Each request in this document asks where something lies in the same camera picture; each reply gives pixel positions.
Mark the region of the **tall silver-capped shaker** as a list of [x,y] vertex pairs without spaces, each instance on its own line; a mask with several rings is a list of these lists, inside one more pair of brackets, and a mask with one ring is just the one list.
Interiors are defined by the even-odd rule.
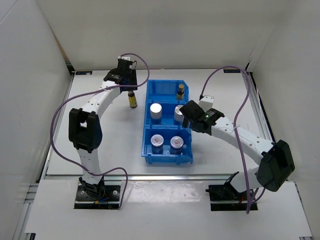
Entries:
[[159,103],[153,103],[149,108],[150,120],[154,125],[158,125],[162,121],[162,106]]
[[183,105],[179,104],[174,108],[174,124],[175,125],[182,125],[183,121],[184,121],[184,115],[181,112],[181,108],[183,107]]

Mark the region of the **short spice jar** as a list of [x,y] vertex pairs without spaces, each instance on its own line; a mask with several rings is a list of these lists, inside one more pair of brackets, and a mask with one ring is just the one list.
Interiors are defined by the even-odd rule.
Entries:
[[181,155],[183,151],[184,140],[180,136],[173,136],[170,139],[170,153],[172,155]]
[[160,134],[154,134],[151,139],[151,150],[153,154],[162,154],[164,147],[164,137]]

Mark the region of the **small brown sauce bottle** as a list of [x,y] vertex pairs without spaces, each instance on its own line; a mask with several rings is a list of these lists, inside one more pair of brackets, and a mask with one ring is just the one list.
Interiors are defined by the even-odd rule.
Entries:
[[184,84],[179,84],[177,93],[176,93],[176,99],[179,101],[184,100],[184,95],[185,95],[185,85]]
[[129,100],[129,106],[131,108],[134,109],[134,108],[136,108],[138,106],[136,95],[135,95],[134,91],[129,91],[128,92],[128,100]]

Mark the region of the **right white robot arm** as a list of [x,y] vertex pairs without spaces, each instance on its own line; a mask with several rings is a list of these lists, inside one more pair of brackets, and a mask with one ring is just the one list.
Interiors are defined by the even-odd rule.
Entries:
[[247,189],[265,188],[277,192],[295,170],[291,149],[283,141],[272,142],[249,131],[234,127],[220,111],[204,111],[193,100],[180,108],[183,127],[221,139],[250,157],[258,166],[233,174],[224,184],[224,193],[230,200],[238,199]]

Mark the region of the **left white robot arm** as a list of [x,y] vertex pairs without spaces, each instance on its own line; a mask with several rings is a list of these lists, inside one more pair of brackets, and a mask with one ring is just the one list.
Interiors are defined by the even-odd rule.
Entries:
[[100,118],[121,92],[136,90],[135,87],[128,87],[137,84],[133,65],[129,57],[119,58],[117,67],[104,77],[101,92],[95,93],[82,107],[72,108],[69,112],[68,138],[85,168],[79,181],[93,200],[100,200],[105,195],[104,177],[101,175],[98,157],[98,147],[103,138]]

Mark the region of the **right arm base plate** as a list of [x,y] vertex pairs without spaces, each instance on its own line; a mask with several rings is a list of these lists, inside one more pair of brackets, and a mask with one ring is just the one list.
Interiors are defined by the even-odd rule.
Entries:
[[247,192],[237,192],[231,186],[209,185],[205,190],[209,195],[210,210],[212,212],[246,211]]

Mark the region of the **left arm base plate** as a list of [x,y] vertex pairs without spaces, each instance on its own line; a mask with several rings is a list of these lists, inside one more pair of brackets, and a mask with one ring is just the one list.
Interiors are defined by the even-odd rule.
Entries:
[[105,185],[102,193],[93,196],[85,191],[79,183],[74,200],[74,209],[77,210],[117,210],[120,205],[120,185]]

